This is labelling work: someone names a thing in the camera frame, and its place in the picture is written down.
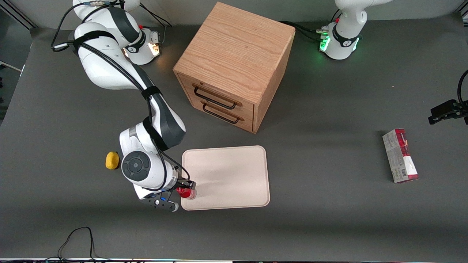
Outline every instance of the yellow sponge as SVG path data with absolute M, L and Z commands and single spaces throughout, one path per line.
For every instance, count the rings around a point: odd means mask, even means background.
M 106 156 L 106 168 L 109 170 L 117 169 L 120 158 L 117 152 L 109 152 Z

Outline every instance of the gray table surface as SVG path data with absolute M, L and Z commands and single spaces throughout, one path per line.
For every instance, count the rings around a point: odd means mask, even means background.
M 53 30 L 37 29 L 0 127 L 1 257 L 53 256 L 90 226 L 113 258 L 468 262 L 468 127 L 427 121 L 468 68 L 459 14 L 371 21 L 344 61 L 297 34 L 256 135 L 190 106 L 172 67 L 197 29 L 168 29 L 143 66 L 187 127 L 168 153 L 262 145 L 270 204 L 169 213 L 138 202 L 104 159 L 147 114 L 141 95 L 95 86 L 70 50 L 50 51 Z M 394 128 L 407 131 L 419 181 L 391 179 L 381 135 Z M 88 242 L 77 233 L 65 256 L 87 257 Z

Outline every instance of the box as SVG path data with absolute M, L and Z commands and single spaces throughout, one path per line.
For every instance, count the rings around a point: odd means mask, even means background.
M 173 70 L 194 108 L 256 133 L 285 73 L 294 33 L 218 2 Z
M 405 129 L 394 129 L 383 136 L 393 181 L 403 183 L 419 179 L 413 160 L 408 152 Z

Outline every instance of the green led light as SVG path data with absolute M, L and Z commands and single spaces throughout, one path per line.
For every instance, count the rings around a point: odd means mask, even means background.
M 354 44 L 354 47 L 352 48 L 353 51 L 356 50 L 356 47 L 358 46 L 358 42 L 359 42 L 359 37 L 356 39 L 356 43 Z
M 328 44 L 330 43 L 330 37 L 327 36 L 325 39 L 322 40 L 322 43 L 320 44 L 320 49 L 322 51 L 327 50 Z

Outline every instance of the drawer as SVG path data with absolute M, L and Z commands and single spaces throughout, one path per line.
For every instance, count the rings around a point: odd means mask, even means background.
M 252 132 L 253 130 L 253 121 L 252 118 L 245 118 L 237 116 L 231 112 L 228 112 L 226 109 L 223 109 L 217 105 L 211 104 L 205 100 L 192 100 L 192 105 L 194 108 L 203 111 L 213 117 L 223 120 L 227 123 L 230 123 L 234 126 L 237 126 L 246 131 Z
M 192 103 L 197 100 L 203 100 L 210 105 L 216 105 L 223 109 L 224 112 L 233 115 L 253 119 L 254 105 L 242 99 L 233 99 L 229 95 L 224 95 L 214 91 L 210 85 L 202 83 L 194 78 L 178 74 L 185 89 L 185 93 L 189 96 Z

